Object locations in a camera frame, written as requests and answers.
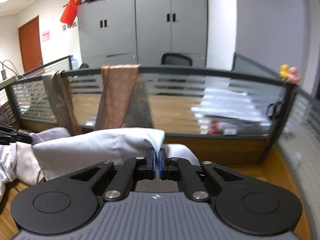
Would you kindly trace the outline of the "glass desk partition right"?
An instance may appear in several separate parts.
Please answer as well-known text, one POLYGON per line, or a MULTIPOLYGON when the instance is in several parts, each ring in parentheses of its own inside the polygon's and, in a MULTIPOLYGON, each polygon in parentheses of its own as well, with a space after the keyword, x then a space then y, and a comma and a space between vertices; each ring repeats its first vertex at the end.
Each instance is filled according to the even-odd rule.
POLYGON ((319 239, 319 102, 300 88, 278 142, 302 191, 313 239, 319 239))

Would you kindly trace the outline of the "red flag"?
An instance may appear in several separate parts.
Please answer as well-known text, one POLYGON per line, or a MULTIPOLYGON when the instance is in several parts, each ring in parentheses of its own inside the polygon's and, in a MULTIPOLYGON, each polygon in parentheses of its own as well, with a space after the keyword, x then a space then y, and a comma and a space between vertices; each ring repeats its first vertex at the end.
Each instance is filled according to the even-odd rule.
POLYGON ((78 14, 78 6, 81 4, 81 0, 69 0, 62 13, 60 22, 66 25, 72 25, 78 14))

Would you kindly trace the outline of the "white short-sleeved shirt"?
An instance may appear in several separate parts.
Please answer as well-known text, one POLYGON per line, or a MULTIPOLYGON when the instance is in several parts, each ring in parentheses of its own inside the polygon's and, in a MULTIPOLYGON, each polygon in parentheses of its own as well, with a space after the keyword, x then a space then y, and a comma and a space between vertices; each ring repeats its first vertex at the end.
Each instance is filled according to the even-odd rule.
POLYGON ((163 147, 169 158, 187 159, 192 165, 200 162, 182 144, 165 144, 165 132, 151 128, 118 128, 94 131, 73 137, 39 142, 33 153, 46 180, 51 180, 102 161, 122 164, 132 157, 159 157, 163 147))

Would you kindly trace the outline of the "crumpled white garment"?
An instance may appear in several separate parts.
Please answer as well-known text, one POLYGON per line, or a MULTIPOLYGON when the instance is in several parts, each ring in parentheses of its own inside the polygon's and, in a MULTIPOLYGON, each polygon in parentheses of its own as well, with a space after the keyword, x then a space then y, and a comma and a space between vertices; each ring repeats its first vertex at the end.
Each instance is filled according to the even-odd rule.
MULTIPOLYGON (((69 131, 63 127, 27 134, 31 136, 33 144, 71 136, 69 131)), ((44 174, 33 153, 31 144, 14 142, 1 146, 1 197, 4 196, 6 184, 15 179, 29 186, 44 181, 44 174)))

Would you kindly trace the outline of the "grey metal cabinet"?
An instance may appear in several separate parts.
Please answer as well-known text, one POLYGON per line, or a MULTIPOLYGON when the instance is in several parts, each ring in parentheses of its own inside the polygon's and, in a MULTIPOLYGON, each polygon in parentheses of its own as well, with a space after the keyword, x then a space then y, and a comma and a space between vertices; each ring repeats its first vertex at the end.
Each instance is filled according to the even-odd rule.
POLYGON ((78 7, 82 62, 161 65, 176 53, 205 67, 207 0, 97 0, 78 7))

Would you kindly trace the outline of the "glass desk partition front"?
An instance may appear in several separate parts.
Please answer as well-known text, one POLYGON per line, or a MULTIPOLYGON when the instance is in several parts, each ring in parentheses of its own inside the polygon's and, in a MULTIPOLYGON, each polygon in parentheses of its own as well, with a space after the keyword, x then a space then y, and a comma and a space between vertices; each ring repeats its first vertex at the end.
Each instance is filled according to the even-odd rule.
MULTIPOLYGON (((167 144, 184 144, 201 160, 258 164, 273 150, 295 100, 295 85, 221 70, 139 67, 153 128, 167 144)), ((94 130, 103 80, 100 69, 62 72, 82 133, 94 130)), ((6 88, 17 125, 31 131, 59 126, 42 81, 30 76, 6 88)))

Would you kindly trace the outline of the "yellow rubber duck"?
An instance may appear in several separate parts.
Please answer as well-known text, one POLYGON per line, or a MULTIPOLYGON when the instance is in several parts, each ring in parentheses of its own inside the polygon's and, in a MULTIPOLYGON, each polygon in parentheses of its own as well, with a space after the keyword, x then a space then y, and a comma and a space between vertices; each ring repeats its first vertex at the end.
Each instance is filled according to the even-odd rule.
POLYGON ((289 78, 289 65, 283 64, 280 66, 279 77, 282 80, 287 80, 289 78))

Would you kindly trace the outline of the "black office chair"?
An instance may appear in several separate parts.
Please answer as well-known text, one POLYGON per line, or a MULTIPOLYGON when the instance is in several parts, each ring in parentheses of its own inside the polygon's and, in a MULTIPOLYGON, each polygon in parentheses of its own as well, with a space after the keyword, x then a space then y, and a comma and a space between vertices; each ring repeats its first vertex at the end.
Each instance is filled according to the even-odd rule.
POLYGON ((193 60, 182 54, 165 53, 162 55, 161 65, 192 66, 193 60))

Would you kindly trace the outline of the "brown patterned scarf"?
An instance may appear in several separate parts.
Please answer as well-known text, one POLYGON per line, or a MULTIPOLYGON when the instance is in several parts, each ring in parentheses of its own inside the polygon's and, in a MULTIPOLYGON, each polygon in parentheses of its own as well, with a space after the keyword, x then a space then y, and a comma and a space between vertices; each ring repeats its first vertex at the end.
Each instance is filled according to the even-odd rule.
POLYGON ((42 76, 50 107, 55 115, 57 124, 66 128, 71 135, 79 135, 82 129, 75 117, 73 97, 67 77, 62 72, 42 76))

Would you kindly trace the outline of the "glass desk partition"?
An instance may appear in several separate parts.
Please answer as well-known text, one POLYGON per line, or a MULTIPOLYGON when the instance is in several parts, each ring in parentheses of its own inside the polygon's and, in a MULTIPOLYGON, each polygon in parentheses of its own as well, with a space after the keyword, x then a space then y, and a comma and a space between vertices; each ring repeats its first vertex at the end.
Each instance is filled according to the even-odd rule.
MULTIPOLYGON (((167 144, 184 144, 201 160, 258 164, 273 150, 295 100, 295 85, 221 70, 139 67, 153 128, 167 144)), ((62 72, 82 133, 94 130, 103 80, 100 69, 62 72)), ((30 76, 6 88, 17 125, 31 131, 59 126, 42 81, 30 76)))
POLYGON ((278 142, 302 191, 313 239, 319 239, 319 102, 300 88, 278 142))

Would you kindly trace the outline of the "orange patterned scarf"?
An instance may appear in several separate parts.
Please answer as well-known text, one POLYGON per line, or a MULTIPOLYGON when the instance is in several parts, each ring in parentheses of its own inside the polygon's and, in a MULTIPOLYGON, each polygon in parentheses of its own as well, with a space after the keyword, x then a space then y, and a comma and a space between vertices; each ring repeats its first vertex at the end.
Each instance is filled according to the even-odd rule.
POLYGON ((138 64, 102 66, 103 91, 94 129, 153 128, 148 93, 138 64))

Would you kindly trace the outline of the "pink toy figure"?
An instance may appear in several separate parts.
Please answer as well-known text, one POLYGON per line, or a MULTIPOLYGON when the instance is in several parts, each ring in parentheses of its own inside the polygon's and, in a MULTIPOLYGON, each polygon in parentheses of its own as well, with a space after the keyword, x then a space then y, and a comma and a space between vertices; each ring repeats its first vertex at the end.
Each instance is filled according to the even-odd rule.
POLYGON ((289 68, 287 81, 292 84, 298 84, 301 81, 301 76, 296 67, 289 68))

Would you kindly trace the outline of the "brown wooden door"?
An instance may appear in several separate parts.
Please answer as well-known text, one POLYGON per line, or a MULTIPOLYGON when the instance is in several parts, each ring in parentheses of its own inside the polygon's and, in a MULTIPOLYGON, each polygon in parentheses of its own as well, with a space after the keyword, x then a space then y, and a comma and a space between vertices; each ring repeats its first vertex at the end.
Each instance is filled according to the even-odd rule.
POLYGON ((18 28, 20 52, 24 72, 29 72, 43 65, 39 17, 36 16, 18 28))

